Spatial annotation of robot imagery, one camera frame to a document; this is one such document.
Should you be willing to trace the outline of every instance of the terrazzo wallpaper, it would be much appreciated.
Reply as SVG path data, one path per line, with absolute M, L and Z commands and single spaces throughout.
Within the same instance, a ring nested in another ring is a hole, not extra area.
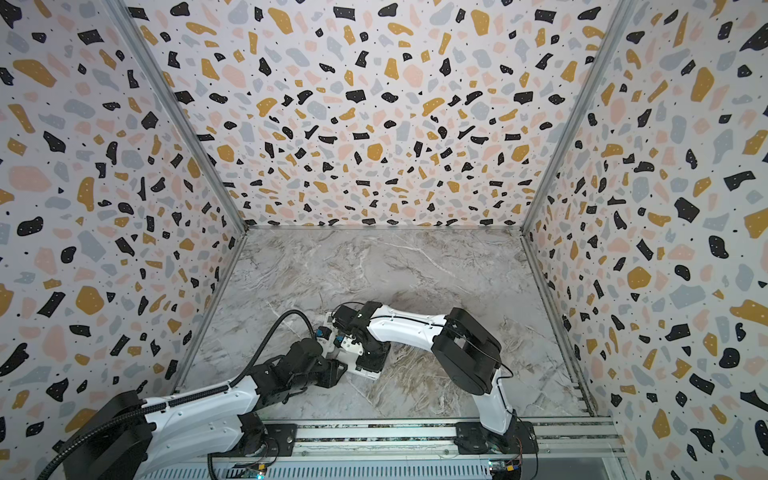
M 530 232 L 638 478 L 768 478 L 766 22 L 638 2 Z
M 0 15 L 0 478 L 35 478 L 112 396 L 169 393 L 236 231 L 100 3 Z
M 129 0 L 251 225 L 513 225 L 608 0 Z

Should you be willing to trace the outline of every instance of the gray marble surface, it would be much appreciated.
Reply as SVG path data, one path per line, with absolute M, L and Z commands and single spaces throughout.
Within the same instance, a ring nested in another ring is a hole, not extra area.
M 274 320 L 302 310 L 319 325 L 341 302 L 377 300 L 414 313 L 470 312 L 502 345 L 515 372 L 504 387 L 523 416 L 586 415 L 568 377 L 519 237 L 508 230 L 251 230 L 182 387 L 235 376 Z M 291 317 L 260 360 L 306 336 Z M 435 357 L 393 345 L 381 377 L 347 373 L 260 410 L 268 419 L 477 416 Z

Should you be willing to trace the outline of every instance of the patterned wall panel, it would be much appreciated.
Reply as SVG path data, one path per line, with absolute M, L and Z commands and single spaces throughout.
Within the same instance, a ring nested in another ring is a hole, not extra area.
M 638 478 L 768 478 L 766 22 L 638 2 L 531 232 Z
M 259 225 L 520 222 L 614 7 L 128 4 Z
M 96 2 L 0 0 L 0 477 L 166 394 L 231 220 Z

